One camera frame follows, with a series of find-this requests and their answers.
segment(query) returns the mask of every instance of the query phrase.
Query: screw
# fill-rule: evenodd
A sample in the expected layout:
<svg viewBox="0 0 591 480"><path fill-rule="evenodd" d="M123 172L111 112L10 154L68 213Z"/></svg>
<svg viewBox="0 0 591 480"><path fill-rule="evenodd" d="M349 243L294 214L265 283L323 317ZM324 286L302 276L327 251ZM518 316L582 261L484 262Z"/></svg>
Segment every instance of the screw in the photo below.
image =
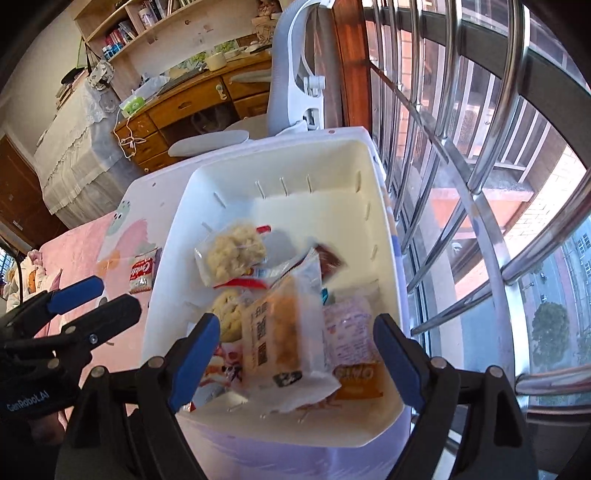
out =
<svg viewBox="0 0 591 480"><path fill-rule="evenodd" d="M148 366L150 368L160 368L164 365L164 358L161 356L153 356L150 360L148 360Z"/></svg>
<svg viewBox="0 0 591 480"><path fill-rule="evenodd" d="M488 371L493 377L503 378L503 370L500 367L493 365L488 369Z"/></svg>
<svg viewBox="0 0 591 480"><path fill-rule="evenodd" d="M94 367L91 371L90 371L90 376L93 378L100 378L105 374L105 367Z"/></svg>
<svg viewBox="0 0 591 480"><path fill-rule="evenodd" d="M60 359L59 358L52 358L47 362L47 368L49 370L54 370L60 366Z"/></svg>
<svg viewBox="0 0 591 480"><path fill-rule="evenodd" d="M440 356L434 356L433 358L431 358L431 364L432 366L438 369L444 369L445 367L447 367L447 361Z"/></svg>

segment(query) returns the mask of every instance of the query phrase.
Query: drawer knob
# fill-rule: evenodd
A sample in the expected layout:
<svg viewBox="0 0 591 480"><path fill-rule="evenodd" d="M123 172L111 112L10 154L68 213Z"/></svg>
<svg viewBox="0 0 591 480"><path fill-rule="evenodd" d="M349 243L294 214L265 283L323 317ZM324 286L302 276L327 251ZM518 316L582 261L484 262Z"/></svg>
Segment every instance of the drawer knob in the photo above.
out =
<svg viewBox="0 0 591 480"><path fill-rule="evenodd" d="M223 92L223 87L219 83L216 85L216 90L221 98L221 100L227 100L228 96Z"/></svg>

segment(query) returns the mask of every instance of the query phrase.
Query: desk drawer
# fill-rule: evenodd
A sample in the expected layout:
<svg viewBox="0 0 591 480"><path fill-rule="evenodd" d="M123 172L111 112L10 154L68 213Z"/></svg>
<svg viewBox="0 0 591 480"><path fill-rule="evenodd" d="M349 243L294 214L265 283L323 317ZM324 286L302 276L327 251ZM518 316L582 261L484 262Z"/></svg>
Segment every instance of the desk drawer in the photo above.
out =
<svg viewBox="0 0 591 480"><path fill-rule="evenodd" d="M234 102L234 107L238 112L240 119L249 116L263 115L267 112L267 105L269 104L269 92L259 93L242 100Z"/></svg>
<svg viewBox="0 0 591 480"><path fill-rule="evenodd" d="M142 171L147 175L148 173L152 173L153 171L160 170L161 168L168 167L169 165L173 165L178 162L178 158L173 158L168 156L168 152L161 153L160 155L156 155L145 162L139 164L139 167Z"/></svg>
<svg viewBox="0 0 591 480"><path fill-rule="evenodd" d="M136 153L131 159L139 165L159 153L168 151L168 144L160 133L155 133L147 137L144 143L137 144L135 148ZM124 149L128 155L133 152L129 146Z"/></svg>
<svg viewBox="0 0 591 480"><path fill-rule="evenodd" d="M223 82L226 85L228 92L230 92L230 97L232 97L232 100L239 100L240 98L255 95L257 93L268 92L271 88L271 84L268 82L242 83L233 82L232 78L241 73L257 72L259 70L268 70L270 68L271 62L266 61L265 63L258 63L256 65L251 65L250 67L245 67L243 69L235 70L234 72L222 75Z"/></svg>
<svg viewBox="0 0 591 480"><path fill-rule="evenodd" d="M220 78L207 80L152 107L150 118L158 128L166 127L196 112L230 100Z"/></svg>
<svg viewBox="0 0 591 480"><path fill-rule="evenodd" d="M138 118L134 118L129 122L129 128L134 133L134 137L146 138L148 135L153 134L157 128L154 122L150 120L147 113L143 113ZM129 136L129 130L127 130L126 124L117 130L117 135L120 138L127 138Z"/></svg>

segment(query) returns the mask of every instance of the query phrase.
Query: plastic bag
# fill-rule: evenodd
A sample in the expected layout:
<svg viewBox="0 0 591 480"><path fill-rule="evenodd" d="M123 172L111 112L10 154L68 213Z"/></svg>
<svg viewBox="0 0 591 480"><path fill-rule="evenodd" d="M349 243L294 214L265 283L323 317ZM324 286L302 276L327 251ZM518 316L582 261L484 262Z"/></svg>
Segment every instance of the plastic bag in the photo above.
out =
<svg viewBox="0 0 591 480"><path fill-rule="evenodd" d="M135 257L129 275L129 293L152 290L156 276L158 248Z"/></svg>
<svg viewBox="0 0 591 480"><path fill-rule="evenodd" d="M187 335L195 327L189 323ZM200 407L228 390L239 391L242 382L242 341L220 343L193 395L192 408Z"/></svg>
<svg viewBox="0 0 591 480"><path fill-rule="evenodd" d="M368 400L384 396L379 385L379 365L360 364L335 368L335 376L341 383L334 400Z"/></svg>
<svg viewBox="0 0 591 480"><path fill-rule="evenodd" d="M312 249L243 319L243 387L263 413L316 403L340 387L328 362L320 290Z"/></svg>
<svg viewBox="0 0 591 480"><path fill-rule="evenodd" d="M249 223L235 223L222 232L208 235L195 249L199 274L206 287L244 275L266 256L260 233Z"/></svg>
<svg viewBox="0 0 591 480"><path fill-rule="evenodd" d="M252 301L250 292L235 288L223 290L218 295L209 311L220 321L221 342L236 342L242 338L242 316Z"/></svg>
<svg viewBox="0 0 591 480"><path fill-rule="evenodd" d="M349 297L324 307L327 344L334 367L375 362L371 308L362 296Z"/></svg>
<svg viewBox="0 0 591 480"><path fill-rule="evenodd" d="M338 272L344 263L330 248L324 245L317 244L313 248L319 255L322 283L324 283ZM268 267L264 264L255 265L249 268L244 275L233 278L222 286L267 290L292 268L300 265L304 261L304 258L304 255L294 257L274 267Z"/></svg>

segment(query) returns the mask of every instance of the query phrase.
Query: tree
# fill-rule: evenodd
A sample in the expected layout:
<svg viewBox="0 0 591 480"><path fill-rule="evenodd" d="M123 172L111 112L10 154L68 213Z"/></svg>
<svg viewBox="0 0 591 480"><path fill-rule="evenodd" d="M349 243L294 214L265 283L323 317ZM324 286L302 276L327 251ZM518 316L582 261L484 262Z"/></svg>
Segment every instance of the tree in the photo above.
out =
<svg viewBox="0 0 591 480"><path fill-rule="evenodd" d="M558 303L540 304L532 322L534 363L548 367L560 362L569 345L569 317Z"/></svg>

